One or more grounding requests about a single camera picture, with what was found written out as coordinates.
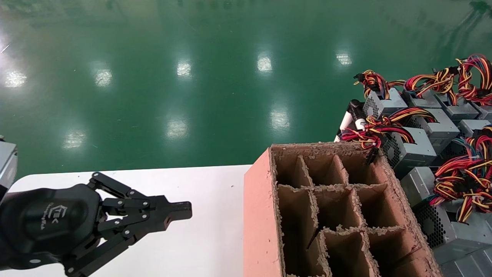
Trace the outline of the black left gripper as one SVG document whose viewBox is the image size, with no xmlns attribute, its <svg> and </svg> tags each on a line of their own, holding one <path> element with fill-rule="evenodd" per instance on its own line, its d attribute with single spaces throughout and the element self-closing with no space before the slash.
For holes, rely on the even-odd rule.
<svg viewBox="0 0 492 277">
<path fill-rule="evenodd" d="M 104 212 L 127 216 L 95 230 L 101 219 L 96 190 L 114 196 L 102 201 Z M 7 193 L 1 204 L 1 270 L 64 262 L 68 277 L 88 277 L 147 234 L 191 217 L 190 202 L 146 196 L 101 172 L 92 174 L 88 186 Z M 105 242 L 96 247 L 100 238 Z"/>
</svg>

